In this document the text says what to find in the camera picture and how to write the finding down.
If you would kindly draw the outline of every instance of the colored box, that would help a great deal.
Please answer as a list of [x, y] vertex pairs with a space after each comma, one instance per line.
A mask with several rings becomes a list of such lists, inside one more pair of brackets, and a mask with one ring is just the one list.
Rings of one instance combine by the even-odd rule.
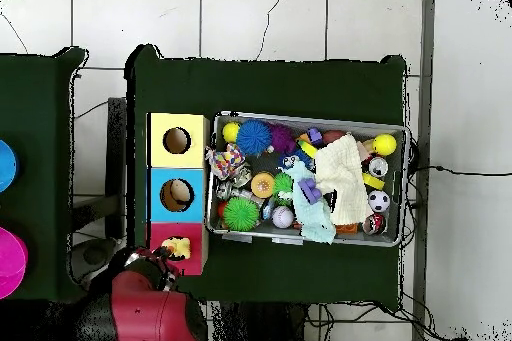
[[208, 259], [208, 231], [201, 223], [152, 223], [149, 248], [151, 251], [172, 237], [190, 240], [190, 259], [172, 262], [183, 276], [201, 275]]
[[[151, 203], [151, 222], [197, 222], [203, 223], [205, 209], [206, 171], [201, 169], [151, 169], [151, 194], [148, 200]], [[162, 203], [163, 198], [169, 196], [168, 181], [184, 181], [190, 187], [192, 194], [190, 204], [187, 203], [182, 210], [168, 210]]]
[[[202, 115], [150, 113], [150, 127], [151, 167], [204, 168], [204, 150], [210, 131], [208, 119]], [[176, 129], [185, 134], [187, 145], [184, 151], [180, 149], [173, 154], [166, 138], [168, 132], [176, 132]]]

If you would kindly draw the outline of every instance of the dark green tablecloth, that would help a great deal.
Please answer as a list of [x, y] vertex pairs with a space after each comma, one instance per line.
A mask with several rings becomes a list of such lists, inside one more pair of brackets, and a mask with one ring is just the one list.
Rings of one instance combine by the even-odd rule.
[[0, 138], [18, 155], [20, 173], [0, 194], [0, 226], [22, 238], [29, 259], [10, 299], [68, 300], [70, 212], [70, 80], [85, 51], [55, 57], [0, 55]]
[[[401, 125], [404, 70], [398, 56], [385, 63], [165, 60], [154, 47], [139, 46], [125, 73], [135, 106], [135, 173], [128, 177], [135, 183], [137, 243], [144, 244], [146, 113], [213, 120], [219, 110], [235, 110]], [[203, 275], [182, 278], [179, 289], [208, 300], [378, 300], [396, 309], [398, 262], [398, 247], [246, 244], [211, 235]]]

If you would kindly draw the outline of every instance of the light blue cloth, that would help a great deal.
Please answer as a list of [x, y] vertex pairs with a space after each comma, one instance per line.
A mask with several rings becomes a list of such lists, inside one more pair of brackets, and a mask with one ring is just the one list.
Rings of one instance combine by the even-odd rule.
[[329, 205], [323, 197], [315, 204], [309, 204], [299, 187], [299, 182], [304, 178], [315, 178], [313, 172], [306, 169], [301, 160], [296, 161], [291, 168], [283, 169], [283, 172], [293, 179], [293, 207], [297, 221], [302, 225], [301, 235], [319, 243], [332, 243], [336, 228], [330, 219]]

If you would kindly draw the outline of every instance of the purple toy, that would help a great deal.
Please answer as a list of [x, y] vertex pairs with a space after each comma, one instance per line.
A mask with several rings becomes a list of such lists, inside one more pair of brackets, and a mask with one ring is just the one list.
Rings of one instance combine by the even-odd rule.
[[308, 137], [312, 145], [322, 145], [322, 134], [316, 128], [308, 129]]
[[299, 187], [308, 199], [309, 204], [315, 204], [322, 197], [320, 190], [315, 188], [316, 182], [313, 178], [304, 178], [299, 181]]
[[297, 148], [290, 128], [283, 125], [269, 125], [272, 132], [272, 151], [291, 153]]

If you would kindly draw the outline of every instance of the pink cup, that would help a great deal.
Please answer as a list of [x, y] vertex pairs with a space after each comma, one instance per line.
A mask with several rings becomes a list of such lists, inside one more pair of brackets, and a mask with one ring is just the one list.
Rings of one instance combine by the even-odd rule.
[[0, 299], [19, 287], [28, 261], [25, 243], [16, 235], [0, 228]]

